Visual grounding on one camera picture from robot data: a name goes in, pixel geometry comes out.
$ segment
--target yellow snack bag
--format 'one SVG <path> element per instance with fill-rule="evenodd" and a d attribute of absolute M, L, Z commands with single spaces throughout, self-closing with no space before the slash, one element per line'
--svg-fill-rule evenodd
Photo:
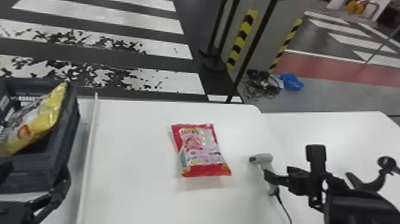
<path fill-rule="evenodd" d="M 30 102 L 11 115 L 0 139 L 0 157 L 17 153 L 43 138 L 57 122 L 67 84 L 59 84 L 49 94 Z"/>

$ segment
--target snack bag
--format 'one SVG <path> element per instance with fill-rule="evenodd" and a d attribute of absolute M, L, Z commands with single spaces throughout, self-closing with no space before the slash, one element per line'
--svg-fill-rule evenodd
<path fill-rule="evenodd" d="M 0 136 L 0 157 L 13 155 L 48 133 L 60 114 L 66 88 L 66 83 L 59 84 L 11 115 Z"/>
<path fill-rule="evenodd" d="M 182 176 L 231 175 L 218 147 L 213 125 L 172 125 L 172 132 L 182 165 Z"/>

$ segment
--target white table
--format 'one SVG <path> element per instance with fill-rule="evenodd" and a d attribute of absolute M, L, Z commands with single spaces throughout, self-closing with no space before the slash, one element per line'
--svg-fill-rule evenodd
<path fill-rule="evenodd" d="M 233 176 L 181 178 L 175 123 L 213 123 Z M 324 144 L 328 171 L 364 181 L 377 176 L 379 156 L 400 158 L 400 128 L 378 112 L 261 114 L 251 105 L 102 100 L 96 124 L 78 224 L 287 223 L 249 156 L 272 153 L 285 174 L 288 165 L 308 169 L 306 144 Z M 396 176 L 381 190 L 397 207 L 399 188 Z M 323 223 L 305 197 L 282 189 L 295 223 Z"/>

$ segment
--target black plastic crate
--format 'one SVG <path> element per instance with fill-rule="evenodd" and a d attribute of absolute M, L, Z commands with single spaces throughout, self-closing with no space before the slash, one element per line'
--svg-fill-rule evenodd
<path fill-rule="evenodd" d="M 60 83 L 45 79 L 0 78 L 0 121 L 6 119 L 13 109 L 18 110 L 27 102 L 49 93 Z M 0 157 L 0 164 L 6 161 L 14 163 L 14 171 L 0 186 L 0 193 L 51 189 L 62 166 L 68 163 L 79 120 L 77 86 L 68 83 L 60 115 L 50 132 L 12 157 Z"/>

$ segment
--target yellow and black striped pole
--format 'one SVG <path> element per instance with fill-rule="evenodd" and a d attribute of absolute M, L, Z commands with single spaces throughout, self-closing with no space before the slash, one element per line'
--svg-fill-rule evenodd
<path fill-rule="evenodd" d="M 243 47 L 246 44 L 246 39 L 251 33 L 251 29 L 255 19 L 257 18 L 257 15 L 258 11 L 255 10 L 247 11 L 243 23 L 240 27 L 240 31 L 237 34 L 235 44 L 233 45 L 232 51 L 229 55 L 228 62 L 226 63 L 228 69 L 233 69 L 235 67 L 236 62 L 240 57 L 240 52 L 242 51 Z"/>
<path fill-rule="evenodd" d="M 296 20 L 295 24 L 293 25 L 293 29 L 290 31 L 290 33 L 286 36 L 285 42 L 283 45 L 280 47 L 278 54 L 276 55 L 275 59 L 272 61 L 271 67 L 268 70 L 269 73 L 272 73 L 275 69 L 275 67 L 278 65 L 280 58 L 282 57 L 283 53 L 285 52 L 286 48 L 288 48 L 288 45 L 290 41 L 295 37 L 295 34 L 297 30 L 299 29 L 301 23 L 303 20 Z"/>

